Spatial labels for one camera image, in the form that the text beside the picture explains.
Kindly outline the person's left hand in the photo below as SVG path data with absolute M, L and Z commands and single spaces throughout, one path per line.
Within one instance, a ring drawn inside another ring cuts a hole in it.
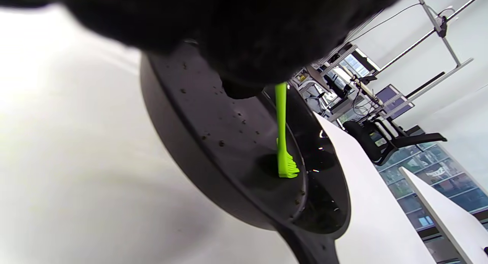
M 85 28 L 158 54 L 194 40 L 225 92 L 246 99 L 322 59 L 398 1 L 1 0 L 1 6 L 62 4 Z

